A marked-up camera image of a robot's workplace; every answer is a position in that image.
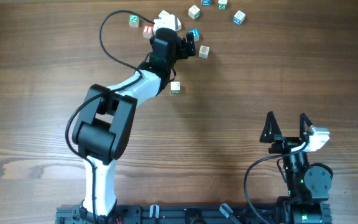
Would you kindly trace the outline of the green V block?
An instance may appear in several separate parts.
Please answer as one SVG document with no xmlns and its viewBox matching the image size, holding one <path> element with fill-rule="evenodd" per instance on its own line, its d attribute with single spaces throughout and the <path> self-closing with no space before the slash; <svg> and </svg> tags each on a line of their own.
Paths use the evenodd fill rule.
<svg viewBox="0 0 358 224">
<path fill-rule="evenodd" d="M 196 5 L 191 6 L 188 10 L 188 15 L 193 20 L 196 20 L 200 16 L 200 14 L 201 14 L 201 9 Z"/>
</svg>

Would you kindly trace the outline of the green z block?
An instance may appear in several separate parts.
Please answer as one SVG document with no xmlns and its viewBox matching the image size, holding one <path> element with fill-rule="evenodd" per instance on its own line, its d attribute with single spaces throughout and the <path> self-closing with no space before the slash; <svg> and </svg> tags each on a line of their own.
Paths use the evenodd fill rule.
<svg viewBox="0 0 358 224">
<path fill-rule="evenodd" d="M 218 0 L 218 9 L 226 10 L 227 9 L 227 0 Z"/>
<path fill-rule="evenodd" d="M 171 90 L 171 94 L 180 94 L 181 93 L 180 82 L 171 82 L 170 90 Z"/>
</svg>

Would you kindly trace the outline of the blue striped H block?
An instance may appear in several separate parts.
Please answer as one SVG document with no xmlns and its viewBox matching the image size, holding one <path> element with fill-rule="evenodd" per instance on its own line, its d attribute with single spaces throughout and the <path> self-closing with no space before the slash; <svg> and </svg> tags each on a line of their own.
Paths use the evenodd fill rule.
<svg viewBox="0 0 358 224">
<path fill-rule="evenodd" d="M 194 37 L 194 41 L 195 41 L 195 42 L 199 41 L 199 39 L 200 39 L 200 33 L 199 33 L 198 29 L 191 29 L 191 30 L 189 30 L 189 33 L 192 33 L 192 34 L 193 34 L 193 37 Z"/>
</svg>

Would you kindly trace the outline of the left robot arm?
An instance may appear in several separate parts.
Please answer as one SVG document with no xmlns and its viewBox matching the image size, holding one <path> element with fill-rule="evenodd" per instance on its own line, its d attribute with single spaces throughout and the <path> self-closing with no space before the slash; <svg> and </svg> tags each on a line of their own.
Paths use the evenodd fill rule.
<svg viewBox="0 0 358 224">
<path fill-rule="evenodd" d="M 86 197 L 64 217 L 57 210 L 57 223 L 262 223 L 278 214 L 274 204 L 257 207 L 161 207 L 118 205 L 114 193 L 117 160 L 124 153 L 135 110 L 156 97 L 174 73 L 177 60 L 196 53 L 194 35 L 179 38 L 174 30 L 161 28 L 150 38 L 151 53 L 128 80 L 107 88 L 93 85 L 84 103 L 72 114 L 65 138 L 86 165 Z"/>
</svg>

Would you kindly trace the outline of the plain wood picture block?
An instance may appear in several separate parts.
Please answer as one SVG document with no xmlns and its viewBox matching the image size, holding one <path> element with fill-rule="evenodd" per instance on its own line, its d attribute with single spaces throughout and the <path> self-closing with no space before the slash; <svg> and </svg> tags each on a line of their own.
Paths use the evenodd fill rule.
<svg viewBox="0 0 358 224">
<path fill-rule="evenodd" d="M 181 22 L 179 19 L 177 19 L 177 25 L 176 25 L 176 31 L 181 30 Z"/>
</svg>

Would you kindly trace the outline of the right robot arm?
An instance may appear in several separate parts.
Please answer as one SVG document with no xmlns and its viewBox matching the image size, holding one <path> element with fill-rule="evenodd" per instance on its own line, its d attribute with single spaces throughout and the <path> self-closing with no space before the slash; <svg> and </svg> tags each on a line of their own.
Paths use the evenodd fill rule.
<svg viewBox="0 0 358 224">
<path fill-rule="evenodd" d="M 279 197 L 271 216 L 274 223 L 332 223 L 329 190 L 333 171 L 322 163 L 311 164 L 307 153 L 316 152 L 329 140 L 328 128 L 312 124 L 300 115 L 300 135 L 282 135 L 273 112 L 267 113 L 260 142 L 270 143 L 271 154 L 281 154 L 283 167 L 279 169 L 288 188 L 287 197 Z"/>
</svg>

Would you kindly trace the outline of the blue block far right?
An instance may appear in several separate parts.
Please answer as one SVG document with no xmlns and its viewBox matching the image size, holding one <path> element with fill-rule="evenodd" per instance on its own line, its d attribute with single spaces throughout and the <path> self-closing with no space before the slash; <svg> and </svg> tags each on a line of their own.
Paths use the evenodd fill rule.
<svg viewBox="0 0 358 224">
<path fill-rule="evenodd" d="M 233 22 L 237 25 L 241 25 L 244 22 L 245 18 L 246 14 L 238 10 L 233 17 Z"/>
</svg>

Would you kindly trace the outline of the red I block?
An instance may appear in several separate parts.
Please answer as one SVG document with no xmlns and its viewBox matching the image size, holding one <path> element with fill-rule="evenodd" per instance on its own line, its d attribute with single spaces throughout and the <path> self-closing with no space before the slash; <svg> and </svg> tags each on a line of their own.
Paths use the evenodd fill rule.
<svg viewBox="0 0 358 224">
<path fill-rule="evenodd" d="M 152 26 L 144 26 L 142 30 L 143 37 L 149 39 L 154 35 Z"/>
</svg>

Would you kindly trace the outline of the teal green N block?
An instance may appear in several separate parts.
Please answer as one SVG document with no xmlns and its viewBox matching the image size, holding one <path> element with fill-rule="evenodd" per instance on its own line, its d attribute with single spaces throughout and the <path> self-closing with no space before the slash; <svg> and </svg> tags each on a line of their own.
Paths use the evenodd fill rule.
<svg viewBox="0 0 358 224">
<path fill-rule="evenodd" d="M 139 27 L 139 17 L 137 15 L 131 14 L 129 16 L 129 25 L 130 27 L 138 28 Z"/>
</svg>

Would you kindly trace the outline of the blue white back block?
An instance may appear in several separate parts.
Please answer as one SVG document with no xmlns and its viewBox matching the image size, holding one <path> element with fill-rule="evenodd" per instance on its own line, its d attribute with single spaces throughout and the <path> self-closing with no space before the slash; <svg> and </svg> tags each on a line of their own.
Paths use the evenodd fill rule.
<svg viewBox="0 0 358 224">
<path fill-rule="evenodd" d="M 165 10 L 162 10 L 162 11 L 160 12 L 160 14 L 158 15 L 158 18 L 159 18 L 159 19 L 163 19 L 164 17 L 169 16 L 169 15 L 170 15 L 169 12 L 167 12 L 167 11 L 165 11 Z"/>
</svg>

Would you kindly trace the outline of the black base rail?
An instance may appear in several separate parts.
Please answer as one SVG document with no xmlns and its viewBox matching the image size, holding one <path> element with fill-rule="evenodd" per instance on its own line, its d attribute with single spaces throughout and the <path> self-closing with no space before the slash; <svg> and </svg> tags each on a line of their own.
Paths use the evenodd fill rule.
<svg viewBox="0 0 358 224">
<path fill-rule="evenodd" d="M 99 223 L 315 223 L 332 224 L 328 204 L 286 205 L 258 204 L 258 213 L 248 206 L 158 206 L 118 205 L 108 217 Z"/>
</svg>

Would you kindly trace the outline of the yellow K block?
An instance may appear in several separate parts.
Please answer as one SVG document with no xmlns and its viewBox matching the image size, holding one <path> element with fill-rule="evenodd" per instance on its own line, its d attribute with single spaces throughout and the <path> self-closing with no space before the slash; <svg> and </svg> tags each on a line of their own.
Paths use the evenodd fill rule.
<svg viewBox="0 0 358 224">
<path fill-rule="evenodd" d="M 199 49 L 199 57 L 200 58 L 208 58 L 209 55 L 209 47 L 201 45 Z"/>
</svg>

